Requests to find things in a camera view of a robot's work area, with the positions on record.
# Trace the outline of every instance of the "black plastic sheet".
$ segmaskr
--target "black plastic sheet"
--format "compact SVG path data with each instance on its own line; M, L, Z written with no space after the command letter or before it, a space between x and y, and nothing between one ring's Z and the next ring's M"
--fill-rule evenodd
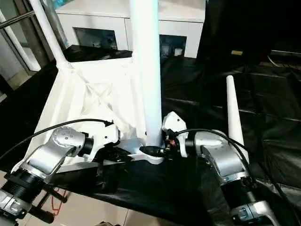
M70 61L128 57L128 51L104 51L72 46ZM1 151L32 134L53 84L54 63L28 80L0 103ZM173 57L161 62L162 115L175 111L188 128L218 129L227 133L226 76L234 76L245 145L262 196L283 226L294 226L292 212L259 168L260 161L301 210L301 72L287 68L238 66L231 71L204 68L195 60ZM9 170L26 146L0 162ZM228 206L209 166L189 158L152 165L146 161L105 167L110 189L95 186L96 169L56 175L52 183L79 194L134 209L184 225L232 225Z

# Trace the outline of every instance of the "white vertical pipe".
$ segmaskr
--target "white vertical pipe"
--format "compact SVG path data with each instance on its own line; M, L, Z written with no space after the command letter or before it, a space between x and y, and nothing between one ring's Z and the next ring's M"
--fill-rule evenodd
M229 137L244 144L243 131L241 129L235 84L232 75L227 76L227 107L228 107L228 133ZM249 162L248 152L241 148L246 160Z
M146 145L162 145L158 0L130 0L133 63L140 74Z
M0 22L4 22L6 21L2 11L0 10ZM17 39L17 37L15 36L13 30L10 28L10 26L5 27L4 30L6 31L6 33L8 34L11 42L14 44L15 48L17 49L18 53L20 54L20 56L22 57L22 59L24 60L24 62L26 63L26 65L28 66L29 70L31 71L39 71L41 68L35 68L30 59L28 58L27 54L25 53L24 49L22 48L19 40Z
M53 56L56 59L56 66L59 67L66 67L70 64L66 60L60 45L55 37L55 34L50 26L50 23L47 19L47 16L44 12L44 9L40 3L40 0L30 0L34 13L38 19L38 22L42 28L42 31L45 35L45 38L50 46L50 49L53 53Z

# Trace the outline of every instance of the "white tapered post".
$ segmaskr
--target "white tapered post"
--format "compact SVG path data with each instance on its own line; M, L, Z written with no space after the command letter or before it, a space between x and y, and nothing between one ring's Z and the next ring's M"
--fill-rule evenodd
M232 75L227 76L227 107L228 107L228 133L229 137L244 144L243 131L241 129L235 84ZM246 160L249 162L248 152L241 148Z
M161 83L158 0L130 0L133 63L140 74L146 145L161 146Z

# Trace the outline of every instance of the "silver robot arm segment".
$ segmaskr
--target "silver robot arm segment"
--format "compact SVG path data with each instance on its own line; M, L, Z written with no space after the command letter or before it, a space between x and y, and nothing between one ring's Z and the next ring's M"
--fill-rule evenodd
M84 148L85 140L85 134L70 127L57 128L48 142L34 150L20 168L48 182L65 157L75 157Z
M268 218L273 226L280 226L269 204L256 198L254 183L227 140L210 132L197 132L194 146L198 156L214 168L235 223L251 224Z
M24 218L28 212L48 221L49 215L53 219L51 213L32 206L33 200L57 173L67 156L86 156L88 161L92 161L100 149L119 143L120 132L116 125L105 127L104 132L107 136L96 136L94 141L88 134L70 127L55 129L45 144L37 147L16 171L6 175L8 181L0 189L0 225L15 226L15 220Z

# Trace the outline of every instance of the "glass panel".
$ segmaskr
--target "glass panel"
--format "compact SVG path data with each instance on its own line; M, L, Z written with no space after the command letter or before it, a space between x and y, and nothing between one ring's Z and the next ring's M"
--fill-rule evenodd
M19 62L15 53L0 33L0 52L5 57L0 60L0 76L2 76L13 89L17 89L27 81L33 73L27 72Z
M0 0L0 10L6 20L14 18L19 15L15 8L14 0Z
M114 31L78 27L74 31L81 46L117 49Z
M29 43L24 35L20 22L4 28L3 31L11 40L13 46L16 48L17 52L20 54L20 57L23 59L29 70L35 72L39 71L41 67L29 46Z
M160 35L160 57L184 56L186 36Z

